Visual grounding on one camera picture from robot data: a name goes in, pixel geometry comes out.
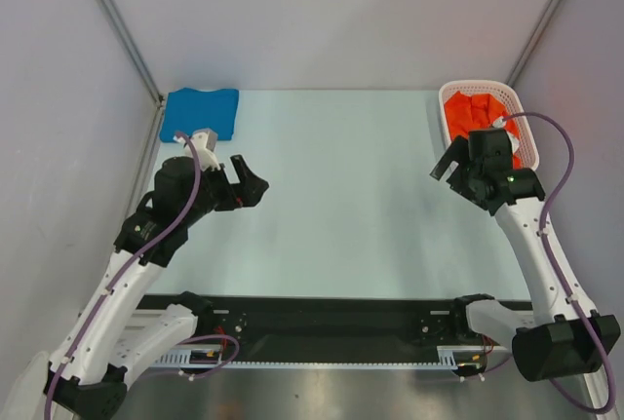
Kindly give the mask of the orange t shirt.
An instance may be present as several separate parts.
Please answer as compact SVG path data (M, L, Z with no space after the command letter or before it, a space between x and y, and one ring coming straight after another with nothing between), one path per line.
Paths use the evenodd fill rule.
M489 128L499 118L510 115L505 105L489 94L465 95L455 92L444 103L450 140L468 138L474 130Z

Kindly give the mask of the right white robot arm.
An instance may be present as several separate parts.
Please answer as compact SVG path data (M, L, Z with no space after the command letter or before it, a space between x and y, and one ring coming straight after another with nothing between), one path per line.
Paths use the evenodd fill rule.
M483 335L511 351L530 382L594 373L621 335L618 321L602 315L581 288L549 219L540 214L545 192L531 168L517 169L509 135L477 130L451 142L431 172L492 216L520 265L532 306L528 323L495 298L456 299L451 335L472 343Z

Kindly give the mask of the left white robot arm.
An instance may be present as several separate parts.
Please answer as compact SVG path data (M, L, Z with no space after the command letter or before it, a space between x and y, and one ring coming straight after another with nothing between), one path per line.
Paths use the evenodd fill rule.
M207 299L184 292L157 322L133 339L120 337L137 304L187 242L189 229L213 211L257 206L268 190L244 158L231 159L238 180L222 164L202 167L196 157L173 157L155 173L154 185L122 224L104 276L87 307L48 362L43 416L54 405L85 419L110 419L132 385L178 344L216 344L218 368L232 362L223 354L238 340L219 328Z

